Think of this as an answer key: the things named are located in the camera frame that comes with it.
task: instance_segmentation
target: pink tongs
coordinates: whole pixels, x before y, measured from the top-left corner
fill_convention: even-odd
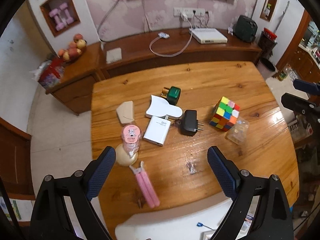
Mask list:
[[[140,168],[135,169],[132,165],[130,165],[130,169],[133,174],[136,176],[138,185],[143,193],[144,198],[146,199],[150,208],[154,208],[160,205],[160,201],[158,196],[150,182],[148,174],[143,168],[144,162],[140,163]]]

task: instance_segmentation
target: kitchen counter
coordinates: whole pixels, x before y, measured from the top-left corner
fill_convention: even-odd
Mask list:
[[[312,55],[312,50],[306,48],[305,46],[299,44],[299,48],[303,49],[305,52],[307,52],[310,57],[313,59],[313,61],[316,63],[316,65],[318,66],[318,68],[320,69],[320,64],[317,62],[317,60],[314,58],[314,56]]]

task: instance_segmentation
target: black cable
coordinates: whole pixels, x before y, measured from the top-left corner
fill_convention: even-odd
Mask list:
[[[208,21],[205,23],[205,25],[208,27],[208,23],[209,23],[209,20],[210,20],[210,14],[209,14],[209,12],[205,12],[206,14],[208,14]]]
[[[319,205],[320,205],[320,202],[317,204],[315,209],[305,218],[305,220],[303,220],[293,231],[297,230],[299,226],[301,226],[312,215],[312,213],[318,208]]]
[[[201,18],[198,18],[197,16],[196,16],[196,13],[195,12],[193,12],[193,14],[195,15],[195,17],[200,21],[200,24],[201,24],[201,27],[202,27],[202,21],[201,21]]]
[[[202,14],[202,13],[200,13],[200,18],[201,18],[201,15],[203,16],[203,18],[204,18],[204,24],[205,24],[205,26],[206,27],[208,27],[208,25],[207,25],[207,21],[205,20],[205,16]]]
[[[109,11],[104,15],[104,17],[102,18],[98,28],[97,28],[97,33],[99,36],[100,41],[102,42],[108,42],[108,41],[104,41],[103,39],[100,38],[99,32],[100,32],[100,28],[102,26],[102,24],[105,22],[105,20],[108,18],[108,16],[110,15],[110,13],[113,11],[113,9],[118,5],[120,0],[117,0],[116,3],[109,9]]]

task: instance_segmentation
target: wooden shelf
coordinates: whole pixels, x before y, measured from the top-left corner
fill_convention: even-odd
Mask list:
[[[56,24],[54,18],[49,16],[49,13],[54,9],[59,9],[59,6],[62,3],[67,3],[67,5],[68,5],[67,10],[68,10],[70,16],[74,19],[74,22],[72,22],[71,24],[68,24],[63,29],[57,31],[56,30],[56,25],[57,24]],[[54,37],[57,37],[58,35],[64,33],[66,30],[68,30],[68,29],[72,28],[73,26],[75,26],[75,25],[80,23],[80,19],[78,17],[78,14],[76,12],[76,8],[75,8],[72,0],[47,0],[45,3],[43,3],[40,6],[40,9],[42,11],[42,14],[44,16],[45,21],[47,22],[47,24],[48,24],[48,26],[49,26],[49,28],[50,28],[50,30],[52,32],[52,35]],[[67,17],[65,15],[64,11],[60,12],[60,16]]]
[[[121,48],[122,59],[105,64],[101,71],[105,78],[123,75],[149,68],[208,61],[251,61],[257,63],[261,49],[255,43],[246,43],[227,30],[219,30],[228,38],[225,44],[200,44],[192,38],[189,46],[176,57],[159,57],[149,49],[150,42],[158,36],[159,31],[142,33],[107,42],[107,50]],[[173,54],[180,51],[190,38],[188,28],[165,30],[169,39],[160,39],[152,49],[161,54]]]
[[[275,8],[276,8],[277,1],[278,0],[265,0],[264,6],[263,6],[261,14],[260,14],[261,19],[266,20],[267,22],[271,21],[271,18],[273,16],[273,12],[275,11]],[[270,8],[269,15],[266,16],[265,10],[266,10],[268,4],[271,4],[271,8]]]

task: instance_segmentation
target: clear plastic container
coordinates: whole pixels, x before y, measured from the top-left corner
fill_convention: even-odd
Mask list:
[[[236,124],[227,132],[226,137],[237,145],[242,145],[245,142],[249,122],[239,117]]]

